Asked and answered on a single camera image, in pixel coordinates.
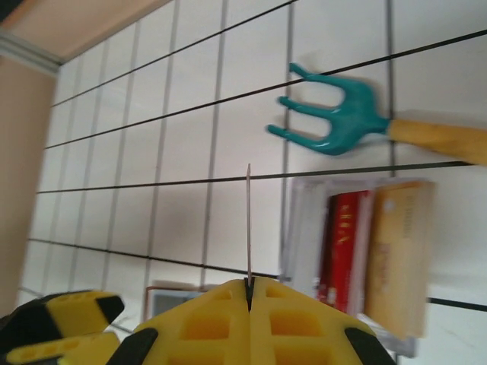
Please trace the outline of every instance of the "beige wall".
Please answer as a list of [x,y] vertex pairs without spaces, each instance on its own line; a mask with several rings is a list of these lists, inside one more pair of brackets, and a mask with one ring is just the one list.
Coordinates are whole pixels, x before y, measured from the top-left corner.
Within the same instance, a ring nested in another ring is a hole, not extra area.
[[169,1],[26,0],[2,26],[66,60]]
[[0,316],[15,305],[55,84],[0,56]]

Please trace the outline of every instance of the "wooden handle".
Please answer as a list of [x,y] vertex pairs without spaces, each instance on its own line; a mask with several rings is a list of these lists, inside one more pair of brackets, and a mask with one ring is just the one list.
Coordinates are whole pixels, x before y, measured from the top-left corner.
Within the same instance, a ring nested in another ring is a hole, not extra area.
[[387,134],[469,163],[487,166],[487,130],[394,119]]

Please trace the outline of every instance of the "white tile wall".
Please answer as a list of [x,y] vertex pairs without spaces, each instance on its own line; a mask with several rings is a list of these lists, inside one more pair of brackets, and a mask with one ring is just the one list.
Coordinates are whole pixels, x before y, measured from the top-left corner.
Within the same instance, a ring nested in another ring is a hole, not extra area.
[[[285,108],[275,101],[281,95],[320,105],[342,97],[322,84],[286,90],[288,54],[316,72],[352,66],[340,76],[372,82],[379,112],[387,115],[389,65],[373,61],[387,55],[386,1],[299,0],[259,16],[283,1],[176,0],[63,65],[46,145],[86,139],[45,151],[39,190],[74,192],[37,195],[30,238],[54,243],[29,242],[21,285],[43,294],[100,288],[120,293],[127,310],[117,323],[132,329],[141,318],[144,286],[154,280],[200,285],[242,278],[246,189],[236,179],[249,162],[254,176],[277,174],[252,181],[252,242],[253,270],[278,274],[282,173],[355,168],[371,171],[363,176],[390,173],[377,172],[390,164],[390,146],[377,136],[356,151],[327,157],[294,144],[285,148],[282,139],[265,132],[270,123],[285,125]],[[393,51],[400,52],[482,30],[487,5],[411,0],[393,2],[392,10]],[[236,25],[250,17],[256,18]],[[233,28],[220,35],[222,27]],[[486,47],[479,36],[394,59],[397,115],[485,128]],[[98,87],[100,80],[106,83]],[[200,107],[216,97],[215,105]],[[161,120],[166,113],[174,115]],[[328,132],[325,120],[296,112],[288,118],[293,129],[321,137]],[[131,125],[147,119],[154,120]],[[128,128],[110,132],[124,125]],[[93,132],[103,134],[90,138]],[[446,160],[396,146],[399,164]],[[430,296],[487,304],[485,169],[398,175],[438,182]],[[113,188],[130,184],[146,186]],[[483,314],[430,305],[419,357],[402,361],[484,363],[477,341]],[[474,325],[471,332],[466,325]]]

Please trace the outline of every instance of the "garden fork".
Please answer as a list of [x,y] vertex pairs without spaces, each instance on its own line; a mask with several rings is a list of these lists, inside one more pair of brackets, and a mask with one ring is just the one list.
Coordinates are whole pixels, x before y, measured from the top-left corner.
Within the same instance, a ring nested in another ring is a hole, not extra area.
[[345,98],[338,106],[327,109],[280,97],[278,102],[291,110],[327,119],[331,132],[316,141],[277,125],[268,125],[267,130],[274,135],[316,152],[336,156],[353,149],[365,135],[380,133],[393,141],[415,144],[469,163],[487,165],[487,130],[384,118],[377,113],[376,98],[369,84],[313,74],[295,63],[289,65],[289,70],[305,81],[339,87],[345,92]]

